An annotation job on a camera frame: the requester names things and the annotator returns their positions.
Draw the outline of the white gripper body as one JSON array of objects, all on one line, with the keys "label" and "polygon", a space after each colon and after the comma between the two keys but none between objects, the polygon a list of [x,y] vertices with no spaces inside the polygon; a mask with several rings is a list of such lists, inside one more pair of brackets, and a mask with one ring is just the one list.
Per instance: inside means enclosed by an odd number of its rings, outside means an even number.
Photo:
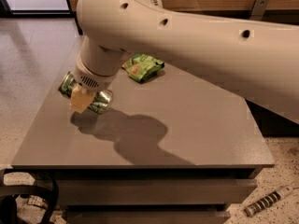
[{"label": "white gripper body", "polygon": [[121,59],[117,56],[82,58],[77,57],[73,75],[76,82],[88,91],[104,91],[114,80]]}]

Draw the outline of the yellow-padded gripper finger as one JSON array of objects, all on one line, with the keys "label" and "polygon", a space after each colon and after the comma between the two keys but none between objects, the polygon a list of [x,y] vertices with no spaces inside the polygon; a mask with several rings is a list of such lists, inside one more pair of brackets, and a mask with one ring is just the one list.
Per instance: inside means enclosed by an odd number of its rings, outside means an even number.
[{"label": "yellow-padded gripper finger", "polygon": [[95,97],[95,91],[89,91],[80,85],[76,85],[71,93],[70,107],[79,113],[85,111]]}]

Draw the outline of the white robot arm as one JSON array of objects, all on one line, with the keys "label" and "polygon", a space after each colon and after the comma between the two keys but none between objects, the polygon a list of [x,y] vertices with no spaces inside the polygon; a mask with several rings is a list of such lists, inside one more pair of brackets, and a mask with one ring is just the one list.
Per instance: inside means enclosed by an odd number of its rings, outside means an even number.
[{"label": "white robot arm", "polygon": [[299,27],[167,10],[161,0],[78,0],[84,33],[74,69],[104,91],[145,53],[299,123]]}]

